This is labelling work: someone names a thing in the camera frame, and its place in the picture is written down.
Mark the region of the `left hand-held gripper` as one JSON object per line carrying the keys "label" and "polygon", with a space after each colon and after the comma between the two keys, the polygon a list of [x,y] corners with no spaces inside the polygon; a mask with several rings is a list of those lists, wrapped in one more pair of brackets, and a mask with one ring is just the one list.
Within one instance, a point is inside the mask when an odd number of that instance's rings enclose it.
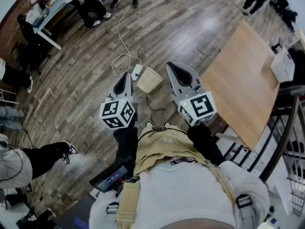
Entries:
{"label": "left hand-held gripper", "polygon": [[132,105],[133,83],[130,73],[124,73],[100,105],[99,118],[109,129],[121,129],[129,126],[135,114]]}

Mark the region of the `beige plastic waste basket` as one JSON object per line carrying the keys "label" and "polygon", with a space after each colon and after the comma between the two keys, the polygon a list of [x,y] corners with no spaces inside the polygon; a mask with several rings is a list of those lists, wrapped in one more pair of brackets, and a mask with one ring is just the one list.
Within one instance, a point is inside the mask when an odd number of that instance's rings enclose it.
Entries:
{"label": "beige plastic waste basket", "polygon": [[145,94],[152,92],[161,82],[163,78],[152,68],[146,67],[142,73],[139,81],[137,82],[137,87],[143,91]]}

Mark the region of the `person's beige trousers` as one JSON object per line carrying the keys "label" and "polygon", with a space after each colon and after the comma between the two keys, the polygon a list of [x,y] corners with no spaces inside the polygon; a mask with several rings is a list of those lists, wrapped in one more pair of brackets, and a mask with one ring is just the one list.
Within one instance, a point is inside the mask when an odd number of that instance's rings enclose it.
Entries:
{"label": "person's beige trousers", "polygon": [[169,129],[159,132],[146,127],[138,138],[133,174],[140,174],[165,157],[186,157],[202,165],[206,164],[204,156],[196,150],[187,134],[178,127],[172,125]]}

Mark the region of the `person's right forearm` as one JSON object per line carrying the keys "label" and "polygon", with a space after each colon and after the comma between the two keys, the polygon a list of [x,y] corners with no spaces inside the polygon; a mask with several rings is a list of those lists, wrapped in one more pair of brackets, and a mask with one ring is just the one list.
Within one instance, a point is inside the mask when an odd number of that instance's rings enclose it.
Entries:
{"label": "person's right forearm", "polygon": [[195,149],[212,164],[219,166],[221,163],[225,162],[225,158],[211,136],[210,128],[204,123],[189,127],[187,135],[193,142]]}

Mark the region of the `white container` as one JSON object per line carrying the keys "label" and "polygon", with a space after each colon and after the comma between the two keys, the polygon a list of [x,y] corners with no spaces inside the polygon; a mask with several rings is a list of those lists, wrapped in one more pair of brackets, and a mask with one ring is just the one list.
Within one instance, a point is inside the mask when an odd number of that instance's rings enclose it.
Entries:
{"label": "white container", "polygon": [[35,4],[27,13],[26,15],[26,22],[33,25],[36,20],[40,20],[43,17],[42,9],[39,4]]}

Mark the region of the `black screen device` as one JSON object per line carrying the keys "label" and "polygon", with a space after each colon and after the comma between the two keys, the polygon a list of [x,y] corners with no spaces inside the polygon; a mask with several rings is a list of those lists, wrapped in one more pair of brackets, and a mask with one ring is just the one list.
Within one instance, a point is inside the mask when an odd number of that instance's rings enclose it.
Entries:
{"label": "black screen device", "polygon": [[100,192],[106,193],[119,187],[126,179],[128,170],[125,166],[111,169],[110,167],[90,180],[90,184]]}

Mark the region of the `black chair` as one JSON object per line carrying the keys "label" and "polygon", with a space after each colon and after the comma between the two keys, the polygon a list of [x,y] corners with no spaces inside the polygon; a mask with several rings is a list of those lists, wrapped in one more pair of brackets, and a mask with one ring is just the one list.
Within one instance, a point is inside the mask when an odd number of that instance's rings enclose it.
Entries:
{"label": "black chair", "polygon": [[51,58],[51,55],[48,53],[49,50],[40,39],[40,36],[34,33],[33,26],[26,21],[24,15],[19,14],[17,22],[24,39],[27,41],[25,57],[30,64],[30,70],[37,70],[38,75],[41,75],[40,65],[44,60]]}

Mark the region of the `wooden table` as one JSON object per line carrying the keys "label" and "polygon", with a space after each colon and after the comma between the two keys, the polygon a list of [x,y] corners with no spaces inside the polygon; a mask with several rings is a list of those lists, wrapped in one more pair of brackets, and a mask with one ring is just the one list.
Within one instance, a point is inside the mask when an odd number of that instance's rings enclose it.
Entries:
{"label": "wooden table", "polygon": [[279,90],[271,70],[275,54],[260,35],[241,22],[201,80],[212,93],[218,115],[254,150]]}

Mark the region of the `white box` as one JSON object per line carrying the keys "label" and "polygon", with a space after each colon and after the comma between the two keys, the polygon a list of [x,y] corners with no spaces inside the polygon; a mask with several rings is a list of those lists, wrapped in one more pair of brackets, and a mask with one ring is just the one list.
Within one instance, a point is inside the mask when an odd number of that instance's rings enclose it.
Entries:
{"label": "white box", "polygon": [[286,48],[274,56],[271,70],[279,83],[290,82],[294,79],[295,63]]}

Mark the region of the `person's left forearm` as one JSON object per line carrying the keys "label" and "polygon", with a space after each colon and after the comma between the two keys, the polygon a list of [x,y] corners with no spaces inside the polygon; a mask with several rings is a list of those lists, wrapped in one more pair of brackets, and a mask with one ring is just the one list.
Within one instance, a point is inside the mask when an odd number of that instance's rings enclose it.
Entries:
{"label": "person's left forearm", "polygon": [[118,150],[116,152],[115,162],[122,162],[126,159],[127,162],[124,163],[129,176],[133,175],[136,152],[138,147],[138,129],[134,126],[129,126],[127,128],[117,129],[113,132],[113,136],[118,143]]}

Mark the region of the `person's white shirt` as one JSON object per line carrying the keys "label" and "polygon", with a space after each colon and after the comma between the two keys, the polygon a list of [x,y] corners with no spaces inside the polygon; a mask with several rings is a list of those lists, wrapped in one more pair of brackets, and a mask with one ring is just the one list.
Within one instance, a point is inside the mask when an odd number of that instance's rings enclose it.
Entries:
{"label": "person's white shirt", "polygon": [[[253,204],[239,209],[241,194]],[[118,211],[107,215],[113,202]],[[89,229],[257,229],[269,207],[265,184],[233,162],[170,159],[125,182],[121,192],[101,193]]]}

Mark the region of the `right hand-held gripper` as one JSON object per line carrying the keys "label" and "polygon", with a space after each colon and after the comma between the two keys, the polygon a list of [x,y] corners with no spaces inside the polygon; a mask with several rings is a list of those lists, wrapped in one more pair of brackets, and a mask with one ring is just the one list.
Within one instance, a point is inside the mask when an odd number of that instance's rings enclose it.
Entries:
{"label": "right hand-held gripper", "polygon": [[192,67],[179,62],[167,62],[166,70],[175,94],[177,111],[187,124],[199,125],[217,113],[212,93],[200,84],[199,75]]}

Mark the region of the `black metal railing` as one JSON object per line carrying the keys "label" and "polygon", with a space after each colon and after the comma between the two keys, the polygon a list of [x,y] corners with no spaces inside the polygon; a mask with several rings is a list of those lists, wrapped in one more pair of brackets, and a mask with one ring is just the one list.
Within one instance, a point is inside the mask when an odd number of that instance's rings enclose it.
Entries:
{"label": "black metal railing", "polygon": [[253,151],[231,128],[217,133],[227,160],[252,172],[277,194],[287,212],[305,210],[305,85],[280,89]]}

